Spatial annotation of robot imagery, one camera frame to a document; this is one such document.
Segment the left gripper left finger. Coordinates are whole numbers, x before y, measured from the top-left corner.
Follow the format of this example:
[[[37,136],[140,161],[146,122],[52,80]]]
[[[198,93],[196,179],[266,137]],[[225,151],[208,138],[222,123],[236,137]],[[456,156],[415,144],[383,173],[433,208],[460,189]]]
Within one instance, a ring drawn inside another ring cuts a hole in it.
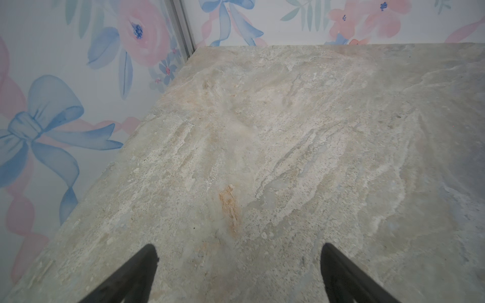
[[[158,262],[155,246],[145,245],[80,302],[148,302]]]

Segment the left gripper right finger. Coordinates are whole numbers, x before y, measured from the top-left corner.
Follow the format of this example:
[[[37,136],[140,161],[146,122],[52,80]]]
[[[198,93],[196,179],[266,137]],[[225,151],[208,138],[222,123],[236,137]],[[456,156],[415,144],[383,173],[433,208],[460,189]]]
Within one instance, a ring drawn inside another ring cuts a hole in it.
[[[320,268],[328,300],[331,303],[399,303],[333,244],[322,247]]]

